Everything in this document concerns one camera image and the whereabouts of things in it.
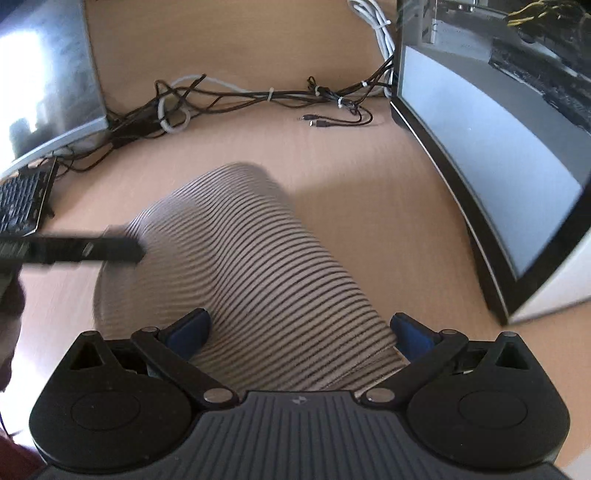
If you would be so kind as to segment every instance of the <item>computer monitor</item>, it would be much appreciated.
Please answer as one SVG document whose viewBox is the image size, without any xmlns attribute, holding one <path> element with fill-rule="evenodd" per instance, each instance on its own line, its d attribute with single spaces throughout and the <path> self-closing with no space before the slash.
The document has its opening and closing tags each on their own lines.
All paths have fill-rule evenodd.
<svg viewBox="0 0 591 480">
<path fill-rule="evenodd" d="M 591 296 L 577 267 L 591 262 L 591 18 L 528 4 L 399 2 L 392 98 L 466 218 L 489 307 L 510 322 Z"/>
<path fill-rule="evenodd" d="M 0 177 L 108 127 L 82 0 L 2 0 Z"/>
</svg>

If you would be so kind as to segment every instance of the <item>wooden desk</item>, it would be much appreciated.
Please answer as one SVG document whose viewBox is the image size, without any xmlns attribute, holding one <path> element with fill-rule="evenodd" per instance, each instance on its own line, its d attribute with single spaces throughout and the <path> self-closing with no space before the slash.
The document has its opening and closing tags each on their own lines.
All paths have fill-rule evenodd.
<svg viewBox="0 0 591 480">
<path fill-rule="evenodd" d="M 90 34 L 109 105 L 152 96 L 156 78 L 210 73 L 247 88 L 302 87 L 313 74 L 336 86 L 367 77 L 381 59 L 373 32 L 345 0 L 89 0 Z M 296 213 L 351 272 L 384 319 L 404 311 L 437 330 L 473 339 L 501 331 L 487 311 L 463 219 L 416 140 L 385 99 L 358 129 L 313 129 L 293 112 L 262 105 L 198 119 L 180 135 L 129 145 L 90 173 L 60 180 L 53 232 L 124 223 L 174 189 L 222 164 L 264 166 Z M 96 267 L 26 269 L 14 379 L 0 408 L 26 429 L 38 393 L 79 332 L 92 327 Z M 567 403 L 571 431 L 558 460 L 591 445 L 591 304 L 512 327 Z M 19 441 L 27 443 L 26 435 Z"/>
</svg>

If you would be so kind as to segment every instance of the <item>person's hand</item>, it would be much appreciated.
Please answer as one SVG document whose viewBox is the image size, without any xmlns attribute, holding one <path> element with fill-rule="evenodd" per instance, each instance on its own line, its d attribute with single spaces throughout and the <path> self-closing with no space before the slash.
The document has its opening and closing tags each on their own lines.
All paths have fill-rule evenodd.
<svg viewBox="0 0 591 480">
<path fill-rule="evenodd" d="M 25 294 L 15 272 L 0 299 L 0 392 L 6 390 L 12 376 L 12 357 L 21 331 Z"/>
</svg>

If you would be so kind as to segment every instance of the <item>white cable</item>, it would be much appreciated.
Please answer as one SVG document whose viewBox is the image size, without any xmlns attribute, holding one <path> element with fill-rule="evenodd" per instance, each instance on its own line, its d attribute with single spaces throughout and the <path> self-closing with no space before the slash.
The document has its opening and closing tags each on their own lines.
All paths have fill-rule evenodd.
<svg viewBox="0 0 591 480">
<path fill-rule="evenodd" d="M 171 87 L 176 87 L 179 84 L 183 83 L 183 82 L 187 82 L 187 81 L 194 81 L 197 80 L 199 78 L 201 78 L 203 75 L 187 75 L 184 77 L 181 77 L 179 79 L 176 79 L 173 83 L 170 84 Z M 234 92 L 238 92 L 238 93 L 246 93 L 248 90 L 245 90 L 243 88 L 240 88 L 232 83 L 227 83 L 227 82 L 223 82 L 221 80 L 212 78 L 212 77 L 205 77 L 203 79 L 204 82 L 210 82 L 210 83 L 217 83 L 218 85 L 222 85 L 223 87 L 226 87 L 227 89 L 233 90 Z M 169 134 L 179 134 L 180 132 L 182 132 L 183 130 L 185 130 L 188 126 L 189 126 L 189 122 L 191 121 L 191 111 L 188 109 L 188 107 L 186 106 L 181 106 L 180 110 L 182 111 L 182 113 L 185 114 L 185 121 L 177 126 L 177 127 L 173 127 L 172 125 L 170 125 L 170 123 L 168 123 L 168 120 L 166 120 L 164 118 L 164 102 L 165 99 L 161 98 L 158 101 L 158 118 L 161 118 L 162 120 L 160 121 L 160 126 L 162 127 L 162 130 L 164 130 L 166 133 Z"/>
<path fill-rule="evenodd" d="M 392 22 L 386 18 L 375 0 L 347 0 L 347 4 L 358 17 L 362 18 L 374 30 L 380 53 L 384 60 L 388 60 L 394 54 L 396 48 L 394 40 L 388 31 L 388 26 Z M 387 83 L 392 84 L 394 71 L 390 70 L 386 74 L 386 79 Z M 392 92 L 388 88 L 384 88 L 384 94 L 388 98 L 392 96 Z"/>
</svg>

